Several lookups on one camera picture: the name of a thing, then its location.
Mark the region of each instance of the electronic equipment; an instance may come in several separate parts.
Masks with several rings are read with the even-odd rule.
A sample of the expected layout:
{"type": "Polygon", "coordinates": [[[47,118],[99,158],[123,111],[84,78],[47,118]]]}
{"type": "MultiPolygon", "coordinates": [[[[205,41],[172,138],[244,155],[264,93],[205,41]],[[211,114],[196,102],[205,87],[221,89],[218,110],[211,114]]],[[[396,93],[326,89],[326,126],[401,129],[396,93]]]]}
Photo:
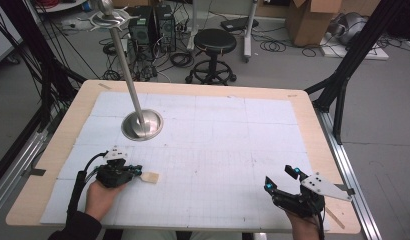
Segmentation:
{"type": "Polygon", "coordinates": [[[124,166],[127,158],[127,153],[123,149],[114,146],[110,151],[96,154],[86,164],[84,170],[77,173],[77,178],[74,183],[71,199],[68,204],[67,210],[67,224],[69,223],[74,213],[77,211],[78,201],[80,200],[81,193],[84,186],[90,180],[92,176],[96,175],[96,179],[101,182],[107,188],[116,188],[124,183],[130,182],[134,177],[142,175],[142,166],[124,166]],[[98,158],[103,157],[106,160],[106,165],[100,165],[96,167],[91,173],[87,174],[92,162],[98,158]]]}
{"type": "Polygon", "coordinates": [[[136,61],[153,61],[153,47],[158,40],[153,7],[136,6],[127,8],[126,11],[130,16],[137,17],[128,24],[136,61]]]}
{"type": "Polygon", "coordinates": [[[277,185],[269,177],[265,177],[265,191],[270,194],[274,205],[281,209],[302,218],[317,217],[319,238],[324,239],[323,218],[321,217],[321,211],[325,207],[324,196],[350,202],[352,198],[349,195],[355,194],[354,190],[348,189],[344,192],[319,173],[308,176],[299,168],[292,168],[289,165],[285,166],[285,172],[294,179],[299,177],[300,194],[293,195],[277,189],[277,185]]]}
{"type": "Polygon", "coordinates": [[[158,38],[161,50],[176,51],[176,23],[170,5],[158,5],[155,7],[158,38]]]}
{"type": "Polygon", "coordinates": [[[136,6],[127,8],[130,16],[138,18],[131,19],[128,30],[135,45],[152,45],[157,40],[155,18],[151,6],[136,6]]]}
{"type": "MultiPolygon", "coordinates": [[[[233,32],[238,30],[245,30],[248,27],[249,17],[237,18],[232,20],[223,21],[220,23],[221,27],[227,32],[233,32]]],[[[254,19],[252,28],[258,26],[258,21],[254,19]]]]}

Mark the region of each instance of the metal pole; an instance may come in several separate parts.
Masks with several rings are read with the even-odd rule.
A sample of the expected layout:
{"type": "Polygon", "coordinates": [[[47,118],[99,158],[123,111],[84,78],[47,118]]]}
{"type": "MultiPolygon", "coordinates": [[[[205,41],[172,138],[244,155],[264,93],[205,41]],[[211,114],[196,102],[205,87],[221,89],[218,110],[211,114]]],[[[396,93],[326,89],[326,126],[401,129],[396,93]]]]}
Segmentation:
{"type": "Polygon", "coordinates": [[[123,75],[127,83],[128,91],[130,92],[131,100],[133,101],[134,109],[136,111],[137,119],[139,120],[142,129],[145,129],[145,119],[143,118],[142,109],[140,108],[139,99],[137,98],[136,89],[134,88],[133,80],[131,79],[130,70],[125,59],[123,46],[120,40],[120,34],[117,28],[109,29],[114,42],[115,51],[117,52],[118,59],[120,60],[121,67],[123,69],[123,75]]]}

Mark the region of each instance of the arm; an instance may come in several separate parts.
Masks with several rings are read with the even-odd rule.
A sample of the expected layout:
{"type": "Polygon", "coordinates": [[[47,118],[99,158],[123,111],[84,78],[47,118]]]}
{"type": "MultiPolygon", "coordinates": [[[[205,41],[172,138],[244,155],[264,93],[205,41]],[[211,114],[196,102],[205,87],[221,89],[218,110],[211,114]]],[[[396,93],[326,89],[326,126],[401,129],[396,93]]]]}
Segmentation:
{"type": "Polygon", "coordinates": [[[85,213],[76,212],[70,223],[62,231],[54,232],[49,240],[96,239],[102,228],[100,221],[124,187],[125,184],[118,188],[106,188],[100,182],[94,181],[87,190],[85,213]]]}
{"type": "Polygon", "coordinates": [[[288,211],[286,215],[292,224],[294,240],[319,240],[318,227],[314,218],[301,218],[288,211]]]}

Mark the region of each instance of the human hand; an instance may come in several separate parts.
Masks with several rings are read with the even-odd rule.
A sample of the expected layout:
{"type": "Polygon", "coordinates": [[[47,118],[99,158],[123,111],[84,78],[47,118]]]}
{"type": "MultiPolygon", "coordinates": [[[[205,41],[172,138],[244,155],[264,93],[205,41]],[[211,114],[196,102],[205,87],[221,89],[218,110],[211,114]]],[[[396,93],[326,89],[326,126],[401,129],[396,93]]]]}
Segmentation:
{"type": "Polygon", "coordinates": [[[111,209],[115,197],[125,188],[123,184],[117,188],[106,188],[99,181],[90,184],[87,190],[85,213],[99,222],[111,209]]]}
{"type": "Polygon", "coordinates": [[[292,224],[292,235],[294,240],[318,240],[318,227],[312,217],[301,218],[298,215],[285,211],[292,224]]]}

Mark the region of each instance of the cardboard box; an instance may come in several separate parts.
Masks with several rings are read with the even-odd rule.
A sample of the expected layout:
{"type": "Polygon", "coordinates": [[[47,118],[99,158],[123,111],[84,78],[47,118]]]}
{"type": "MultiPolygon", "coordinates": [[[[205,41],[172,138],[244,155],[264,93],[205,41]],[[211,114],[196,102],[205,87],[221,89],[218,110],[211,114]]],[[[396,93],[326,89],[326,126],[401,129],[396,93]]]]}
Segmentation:
{"type": "Polygon", "coordinates": [[[286,18],[288,8],[286,6],[267,5],[264,4],[264,0],[258,0],[255,15],[260,17],[286,18]]]}
{"type": "Polygon", "coordinates": [[[370,17],[380,0],[343,0],[340,8],[341,13],[356,12],[364,17],[370,17]]]}
{"type": "Polygon", "coordinates": [[[155,0],[112,0],[114,7],[154,6],[155,0]]]}
{"type": "Polygon", "coordinates": [[[341,4],[342,0],[292,0],[285,22],[292,43],[300,47],[320,45],[341,4]]]}

